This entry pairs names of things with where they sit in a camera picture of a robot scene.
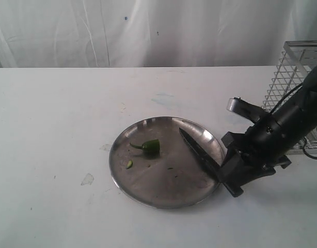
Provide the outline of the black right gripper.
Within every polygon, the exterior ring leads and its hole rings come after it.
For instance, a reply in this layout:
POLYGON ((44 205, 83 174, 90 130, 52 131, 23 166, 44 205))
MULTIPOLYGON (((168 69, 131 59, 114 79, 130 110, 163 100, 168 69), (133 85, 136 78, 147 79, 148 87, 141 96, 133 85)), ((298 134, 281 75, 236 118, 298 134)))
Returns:
POLYGON ((242 181, 271 176, 275 174, 276 166, 285 169, 291 164, 285 155, 277 159, 264 158, 251 147, 242 133, 227 132, 221 141, 227 148, 227 154, 218 171, 218 181, 224 182, 225 188, 233 197, 244 193, 238 186, 242 185, 242 181))

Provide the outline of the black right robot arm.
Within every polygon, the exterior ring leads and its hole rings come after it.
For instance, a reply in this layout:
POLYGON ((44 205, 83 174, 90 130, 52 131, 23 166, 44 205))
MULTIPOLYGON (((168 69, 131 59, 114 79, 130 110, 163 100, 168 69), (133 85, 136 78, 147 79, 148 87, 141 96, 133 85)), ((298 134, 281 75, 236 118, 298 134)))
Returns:
POLYGON ((291 161, 286 153, 317 127, 317 66, 292 94, 270 113, 232 99, 238 114, 253 122, 245 133, 227 132, 221 139, 227 154, 218 172, 219 181, 233 197, 243 193, 243 185, 273 175, 276 166, 287 168, 291 161))

